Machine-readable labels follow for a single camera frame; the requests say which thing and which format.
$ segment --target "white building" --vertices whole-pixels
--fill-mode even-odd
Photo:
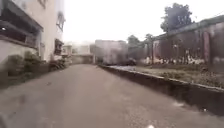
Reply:
[[[0,0],[0,63],[25,51],[60,58],[64,21],[63,0]]]
[[[90,45],[64,45],[62,46],[62,56],[70,59],[73,64],[94,62]]]

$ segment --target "curb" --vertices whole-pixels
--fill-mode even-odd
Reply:
[[[224,116],[224,89],[99,65],[104,70],[165,93],[218,116]]]

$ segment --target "overcast sky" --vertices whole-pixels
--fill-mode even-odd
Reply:
[[[126,40],[134,34],[162,34],[165,6],[188,4],[192,19],[200,21],[224,14],[223,0],[65,0],[64,41]]]

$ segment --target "concrete road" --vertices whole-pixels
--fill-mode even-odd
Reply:
[[[3,128],[224,127],[222,117],[91,65],[71,66],[2,91],[0,115]]]

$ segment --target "distant building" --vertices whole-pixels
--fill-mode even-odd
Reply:
[[[0,0],[0,63],[9,55],[61,57],[64,0]]]
[[[127,59],[128,45],[125,41],[96,40],[95,47],[94,55],[97,61],[118,64]]]
[[[93,54],[90,52],[90,45],[64,45],[62,56],[69,58],[73,64],[93,63]]]

